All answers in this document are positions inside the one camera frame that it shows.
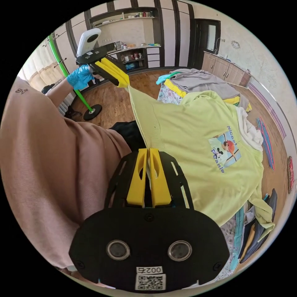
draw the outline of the radiator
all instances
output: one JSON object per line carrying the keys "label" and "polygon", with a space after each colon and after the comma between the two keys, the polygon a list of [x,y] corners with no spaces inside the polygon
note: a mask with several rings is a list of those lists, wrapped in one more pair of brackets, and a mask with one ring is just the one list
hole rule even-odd
{"label": "radiator", "polygon": [[[51,90],[56,87],[62,80],[58,80],[55,85],[51,88]],[[68,110],[68,107],[71,105],[71,103],[73,102],[74,100],[74,96],[69,93],[67,95],[67,97],[63,100],[63,102],[59,105],[58,109],[59,109],[59,112],[62,116],[65,115],[66,111]]]}

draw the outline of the gloved hand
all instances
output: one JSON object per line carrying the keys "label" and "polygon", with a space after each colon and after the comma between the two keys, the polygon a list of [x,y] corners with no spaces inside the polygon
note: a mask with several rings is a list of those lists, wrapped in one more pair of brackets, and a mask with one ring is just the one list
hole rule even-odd
{"label": "gloved hand", "polygon": [[82,65],[67,76],[67,81],[74,90],[81,90],[88,86],[88,82],[93,79],[88,65]]}

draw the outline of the dark door frame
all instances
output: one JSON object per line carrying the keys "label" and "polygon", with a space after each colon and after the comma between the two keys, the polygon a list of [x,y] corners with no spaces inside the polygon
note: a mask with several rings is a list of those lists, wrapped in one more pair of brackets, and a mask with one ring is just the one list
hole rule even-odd
{"label": "dark door frame", "polygon": [[[215,25],[216,26],[216,43],[213,50],[208,50],[204,48],[201,50],[201,42],[202,38],[205,39],[205,33],[201,34],[203,29],[207,25]],[[189,56],[188,60],[188,67],[200,69],[203,63],[203,51],[206,51],[210,54],[218,54],[220,49],[221,43],[221,21],[215,19],[191,19],[190,20],[190,48],[193,50],[191,51],[191,55]]]}

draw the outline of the mickey mouse print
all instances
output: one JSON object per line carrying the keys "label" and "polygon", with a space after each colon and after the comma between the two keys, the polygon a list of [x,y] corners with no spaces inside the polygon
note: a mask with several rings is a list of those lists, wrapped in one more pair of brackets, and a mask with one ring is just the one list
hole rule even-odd
{"label": "mickey mouse print", "polygon": [[229,131],[210,138],[208,142],[213,158],[222,173],[224,173],[225,168],[231,166],[241,158],[240,151],[237,148],[230,128]]}

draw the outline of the green pole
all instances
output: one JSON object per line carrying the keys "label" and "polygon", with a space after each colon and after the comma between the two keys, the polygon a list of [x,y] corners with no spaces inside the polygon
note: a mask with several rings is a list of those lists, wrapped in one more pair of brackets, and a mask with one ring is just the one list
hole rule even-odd
{"label": "green pole", "polygon": [[[57,63],[59,64],[63,74],[65,75],[65,77],[67,77],[69,75],[69,73],[67,72],[66,68],[64,67],[63,63],[61,63],[61,58],[59,57],[58,53],[57,53],[57,50],[56,50],[56,47],[55,47],[55,44],[53,42],[53,39],[52,39],[52,36],[49,35],[48,36],[48,39],[49,39],[49,46],[50,46],[50,49],[52,50],[53,52],[53,55],[57,61]],[[77,96],[80,98],[80,100],[83,102],[83,104],[87,107],[87,109],[89,111],[93,111],[93,109],[90,107],[90,105],[86,102],[85,98],[83,97],[83,95],[81,94],[81,92],[79,90],[74,90],[74,92],[77,94]]]}

